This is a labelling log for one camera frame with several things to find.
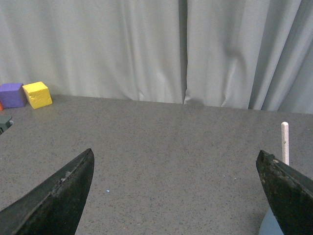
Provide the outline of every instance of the dark green object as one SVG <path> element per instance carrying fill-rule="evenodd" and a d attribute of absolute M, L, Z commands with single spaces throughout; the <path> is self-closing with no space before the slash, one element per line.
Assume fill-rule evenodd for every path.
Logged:
<path fill-rule="evenodd" d="M 20 200 L 0 212 L 0 235 L 74 235 L 92 181 L 87 149 Z"/>
<path fill-rule="evenodd" d="M 313 235 L 313 181 L 263 150 L 256 167 L 284 235 Z"/>
<path fill-rule="evenodd" d="M 0 135 L 11 126 L 11 118 L 11 116 L 0 115 Z"/>

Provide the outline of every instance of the yellow foam cube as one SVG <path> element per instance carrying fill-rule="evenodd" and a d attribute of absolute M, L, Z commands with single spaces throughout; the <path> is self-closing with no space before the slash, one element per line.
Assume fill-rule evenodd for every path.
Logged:
<path fill-rule="evenodd" d="M 33 109 L 52 104 L 48 87 L 43 82 L 35 82 L 23 86 L 26 98 Z"/>

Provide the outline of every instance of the gray table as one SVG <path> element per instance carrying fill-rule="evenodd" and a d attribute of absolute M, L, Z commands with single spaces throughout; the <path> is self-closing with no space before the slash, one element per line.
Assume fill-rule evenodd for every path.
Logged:
<path fill-rule="evenodd" d="M 87 148 L 95 172 L 77 235 L 257 234 L 268 208 L 255 161 L 281 158 L 313 178 L 313 116 L 54 95 L 5 109 L 0 210 Z"/>

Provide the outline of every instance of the foam cube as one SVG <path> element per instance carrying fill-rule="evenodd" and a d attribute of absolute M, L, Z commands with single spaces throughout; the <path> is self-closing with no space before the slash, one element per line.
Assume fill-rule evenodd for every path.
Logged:
<path fill-rule="evenodd" d="M 43 82 L 35 82 L 24 85 L 28 102 L 33 109 L 38 109 L 43 106 L 52 104 L 52 99 L 48 87 Z"/>
<path fill-rule="evenodd" d="M 5 83 L 0 86 L 0 102 L 5 109 L 25 106 L 27 98 L 22 86 L 23 83 Z"/>

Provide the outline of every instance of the white stick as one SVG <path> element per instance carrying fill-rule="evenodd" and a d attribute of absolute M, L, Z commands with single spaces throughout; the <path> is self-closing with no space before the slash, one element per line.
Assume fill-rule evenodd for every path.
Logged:
<path fill-rule="evenodd" d="M 285 121 L 282 123 L 282 149 L 283 162 L 289 165 L 289 125 Z"/>

